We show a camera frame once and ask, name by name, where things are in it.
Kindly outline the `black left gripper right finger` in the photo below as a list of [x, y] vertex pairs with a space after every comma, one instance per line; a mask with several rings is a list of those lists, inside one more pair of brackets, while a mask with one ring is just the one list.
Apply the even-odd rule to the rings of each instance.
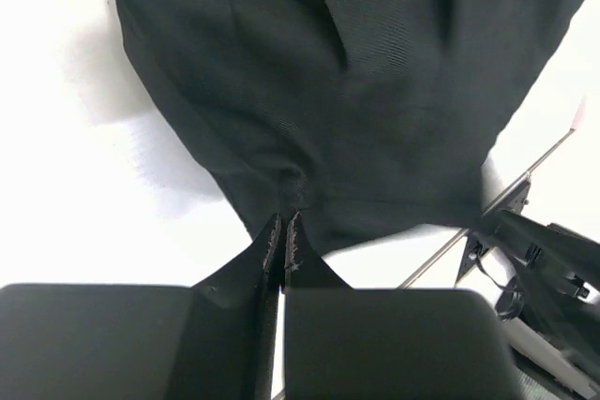
[[288, 399], [520, 399], [499, 320], [457, 289], [354, 289], [317, 254], [301, 215], [287, 232]]

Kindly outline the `black skirt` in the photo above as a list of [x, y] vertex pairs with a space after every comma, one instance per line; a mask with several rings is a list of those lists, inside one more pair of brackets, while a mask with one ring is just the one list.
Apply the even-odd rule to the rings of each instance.
[[115, 0], [157, 109], [251, 235], [329, 253], [469, 228], [482, 166], [584, 0]]

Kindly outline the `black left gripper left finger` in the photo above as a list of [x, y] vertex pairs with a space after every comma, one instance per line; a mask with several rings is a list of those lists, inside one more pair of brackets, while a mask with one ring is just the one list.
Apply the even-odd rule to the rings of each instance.
[[14, 284], [1, 291], [5, 399], [267, 399], [281, 220], [190, 287]]

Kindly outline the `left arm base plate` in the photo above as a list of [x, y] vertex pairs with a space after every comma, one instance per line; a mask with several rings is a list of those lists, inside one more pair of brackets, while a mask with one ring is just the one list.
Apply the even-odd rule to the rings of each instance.
[[492, 248], [492, 236], [500, 226], [501, 213], [521, 214], [528, 202], [531, 185], [531, 175], [521, 175], [485, 209], [479, 228], [466, 234], [467, 242], [458, 266], [456, 284], [476, 265], [476, 261]]

